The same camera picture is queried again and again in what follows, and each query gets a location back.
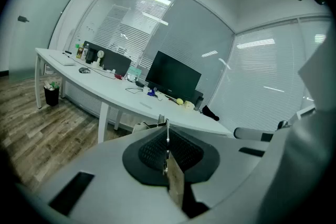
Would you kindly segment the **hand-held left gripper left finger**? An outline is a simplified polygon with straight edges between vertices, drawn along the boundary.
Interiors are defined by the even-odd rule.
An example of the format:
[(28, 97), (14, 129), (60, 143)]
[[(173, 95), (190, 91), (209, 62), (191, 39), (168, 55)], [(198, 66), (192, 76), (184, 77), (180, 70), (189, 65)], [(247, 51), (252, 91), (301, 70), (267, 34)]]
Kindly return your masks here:
[[(149, 129), (99, 143), (51, 176), (36, 199), (61, 223), (183, 223), (186, 214), (171, 200), (165, 187), (139, 183), (124, 168), (122, 155), (132, 143), (152, 134)], [(78, 172), (94, 177), (69, 216), (49, 203)]]

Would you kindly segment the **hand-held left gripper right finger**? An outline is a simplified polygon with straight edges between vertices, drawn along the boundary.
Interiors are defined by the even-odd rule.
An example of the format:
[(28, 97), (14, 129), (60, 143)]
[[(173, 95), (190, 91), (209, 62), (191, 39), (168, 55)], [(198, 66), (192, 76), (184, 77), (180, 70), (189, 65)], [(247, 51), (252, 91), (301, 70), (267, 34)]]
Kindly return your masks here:
[(179, 127), (188, 135), (210, 144), (219, 153), (219, 165), (206, 182), (189, 184), (170, 154), (170, 196), (188, 219), (195, 218), (227, 198), (254, 170), (267, 150), (268, 142), (240, 140), (229, 134), (215, 134)]

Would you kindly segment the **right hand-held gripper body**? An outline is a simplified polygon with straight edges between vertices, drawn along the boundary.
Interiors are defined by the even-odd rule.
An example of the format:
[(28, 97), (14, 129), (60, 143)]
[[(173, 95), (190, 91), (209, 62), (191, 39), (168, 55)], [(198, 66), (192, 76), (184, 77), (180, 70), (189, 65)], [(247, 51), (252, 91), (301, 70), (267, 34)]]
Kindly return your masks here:
[(304, 109), (301, 109), (301, 110), (297, 111), (289, 120), (280, 121), (277, 129), (279, 130), (279, 129), (284, 128), (286, 126), (291, 126), (295, 122), (301, 120), (302, 118), (304, 118), (306, 116), (310, 116), (311, 114), (314, 114), (314, 113), (315, 113), (315, 106), (310, 105), (310, 106), (308, 106)]

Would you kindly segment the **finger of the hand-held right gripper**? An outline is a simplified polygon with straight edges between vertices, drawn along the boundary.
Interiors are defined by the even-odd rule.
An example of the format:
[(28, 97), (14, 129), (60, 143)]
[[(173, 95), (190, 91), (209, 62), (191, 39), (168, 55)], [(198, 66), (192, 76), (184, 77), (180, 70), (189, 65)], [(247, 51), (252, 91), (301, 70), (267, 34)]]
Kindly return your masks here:
[(268, 131), (248, 129), (244, 127), (237, 127), (235, 128), (233, 135), (236, 139), (240, 140), (270, 142), (274, 133)]

